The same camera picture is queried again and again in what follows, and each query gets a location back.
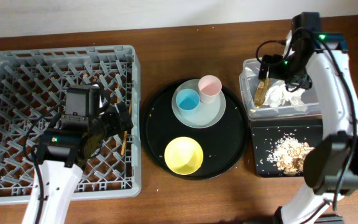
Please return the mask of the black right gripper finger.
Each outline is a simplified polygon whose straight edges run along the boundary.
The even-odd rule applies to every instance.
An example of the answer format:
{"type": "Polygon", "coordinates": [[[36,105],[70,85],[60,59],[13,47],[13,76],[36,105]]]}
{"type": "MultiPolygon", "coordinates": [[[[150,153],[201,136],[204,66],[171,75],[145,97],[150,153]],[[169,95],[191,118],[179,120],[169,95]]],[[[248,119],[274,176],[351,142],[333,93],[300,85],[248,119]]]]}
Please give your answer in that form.
{"type": "Polygon", "coordinates": [[[261,59],[260,68],[259,68],[259,74],[258,79],[259,80],[266,80],[269,75],[269,64],[273,62],[273,56],[272,55],[264,55],[261,59]]]}
{"type": "Polygon", "coordinates": [[[308,75],[294,76],[285,82],[285,89],[288,92],[295,92],[299,89],[309,90],[311,87],[312,81],[308,75]]]}

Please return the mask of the brown Nescafe Gold sachet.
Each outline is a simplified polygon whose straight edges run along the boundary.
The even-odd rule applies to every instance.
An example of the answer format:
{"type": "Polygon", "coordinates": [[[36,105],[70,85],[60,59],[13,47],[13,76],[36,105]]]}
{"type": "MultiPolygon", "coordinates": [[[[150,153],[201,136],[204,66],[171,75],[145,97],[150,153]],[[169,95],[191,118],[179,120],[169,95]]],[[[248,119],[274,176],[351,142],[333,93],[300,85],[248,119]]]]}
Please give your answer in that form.
{"type": "Polygon", "coordinates": [[[254,105],[256,108],[260,108],[265,102],[265,97],[270,88],[270,85],[271,80],[269,78],[259,81],[257,90],[254,95],[254,105]]]}

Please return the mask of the white tissue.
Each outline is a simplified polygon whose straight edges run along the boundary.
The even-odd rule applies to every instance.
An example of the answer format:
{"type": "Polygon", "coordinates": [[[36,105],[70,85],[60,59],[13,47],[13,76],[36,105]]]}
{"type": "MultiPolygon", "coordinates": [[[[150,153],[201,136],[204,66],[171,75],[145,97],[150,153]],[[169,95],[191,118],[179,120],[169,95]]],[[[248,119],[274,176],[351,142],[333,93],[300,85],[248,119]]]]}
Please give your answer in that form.
{"type": "Polygon", "coordinates": [[[285,88],[284,81],[279,80],[268,89],[263,105],[278,108],[288,103],[291,106],[296,106],[295,110],[297,111],[306,111],[308,107],[301,100],[304,92],[305,90],[302,88],[293,93],[289,92],[285,88]]]}

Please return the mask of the pink plastic cup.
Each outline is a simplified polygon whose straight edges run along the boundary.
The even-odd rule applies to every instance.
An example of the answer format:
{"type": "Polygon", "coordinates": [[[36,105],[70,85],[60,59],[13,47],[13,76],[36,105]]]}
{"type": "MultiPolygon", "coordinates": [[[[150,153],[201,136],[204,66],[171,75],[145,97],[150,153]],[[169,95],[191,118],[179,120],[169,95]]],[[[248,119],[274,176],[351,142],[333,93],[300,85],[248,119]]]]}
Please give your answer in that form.
{"type": "Polygon", "coordinates": [[[203,76],[198,82],[198,94],[202,103],[211,104],[222,89],[222,83],[213,75],[203,76]]]}

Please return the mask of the light blue plastic cup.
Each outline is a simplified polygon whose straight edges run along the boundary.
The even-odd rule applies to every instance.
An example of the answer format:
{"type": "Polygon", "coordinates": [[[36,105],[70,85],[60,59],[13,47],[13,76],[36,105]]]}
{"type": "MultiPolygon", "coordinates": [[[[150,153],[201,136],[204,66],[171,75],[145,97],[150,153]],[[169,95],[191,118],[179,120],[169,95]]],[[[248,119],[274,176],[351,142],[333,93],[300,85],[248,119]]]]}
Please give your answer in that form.
{"type": "Polygon", "coordinates": [[[193,89],[180,90],[175,98],[175,103],[183,116],[191,116],[196,113],[200,104],[200,96],[193,89]]]}

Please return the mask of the yellow plastic bowl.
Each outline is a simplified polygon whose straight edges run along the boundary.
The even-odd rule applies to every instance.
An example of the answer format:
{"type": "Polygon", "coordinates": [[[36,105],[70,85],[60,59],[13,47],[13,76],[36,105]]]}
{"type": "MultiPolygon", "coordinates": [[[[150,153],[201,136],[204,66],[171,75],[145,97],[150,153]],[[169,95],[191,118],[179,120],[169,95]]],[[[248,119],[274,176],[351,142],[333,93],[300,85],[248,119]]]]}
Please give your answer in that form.
{"type": "Polygon", "coordinates": [[[164,151],[164,161],[175,174],[190,175],[202,165],[204,154],[201,145],[189,137],[171,140],[164,151]]]}

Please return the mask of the food scraps pile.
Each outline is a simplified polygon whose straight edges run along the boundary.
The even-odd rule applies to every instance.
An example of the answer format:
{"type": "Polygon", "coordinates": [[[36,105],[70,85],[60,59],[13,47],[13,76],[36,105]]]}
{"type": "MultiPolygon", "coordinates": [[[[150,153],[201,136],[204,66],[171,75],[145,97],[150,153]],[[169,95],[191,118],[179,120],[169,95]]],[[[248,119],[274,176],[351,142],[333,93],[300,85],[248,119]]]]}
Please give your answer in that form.
{"type": "Polygon", "coordinates": [[[299,142],[294,137],[285,136],[270,150],[267,161],[285,175],[300,175],[303,173],[306,156],[313,149],[307,142],[299,142]]]}

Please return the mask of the grey round plate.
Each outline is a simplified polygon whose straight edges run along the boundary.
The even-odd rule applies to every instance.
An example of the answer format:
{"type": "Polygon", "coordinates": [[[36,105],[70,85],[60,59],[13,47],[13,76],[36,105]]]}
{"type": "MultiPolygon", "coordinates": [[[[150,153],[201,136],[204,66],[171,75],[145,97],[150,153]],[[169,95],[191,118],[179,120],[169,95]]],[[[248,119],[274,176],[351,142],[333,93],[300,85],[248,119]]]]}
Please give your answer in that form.
{"type": "Polygon", "coordinates": [[[200,102],[195,114],[191,116],[183,116],[176,104],[176,97],[181,90],[187,88],[197,91],[198,82],[199,79],[191,79],[183,82],[177,87],[172,96],[172,110],[175,117],[184,125],[191,128],[202,129],[213,126],[223,117],[226,109],[226,99],[224,93],[220,91],[217,98],[211,104],[200,102]]]}

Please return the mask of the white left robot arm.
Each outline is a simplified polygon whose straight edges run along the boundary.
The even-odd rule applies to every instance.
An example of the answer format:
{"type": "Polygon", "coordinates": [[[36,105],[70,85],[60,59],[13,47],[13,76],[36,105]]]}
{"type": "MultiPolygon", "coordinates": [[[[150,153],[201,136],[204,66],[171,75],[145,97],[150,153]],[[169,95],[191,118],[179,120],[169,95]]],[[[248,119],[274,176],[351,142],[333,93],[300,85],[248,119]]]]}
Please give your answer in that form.
{"type": "Polygon", "coordinates": [[[62,107],[38,142],[24,155],[35,169],[34,185],[23,223],[64,223],[86,163],[103,141],[132,129],[126,103],[112,103],[102,84],[70,85],[62,107]]]}

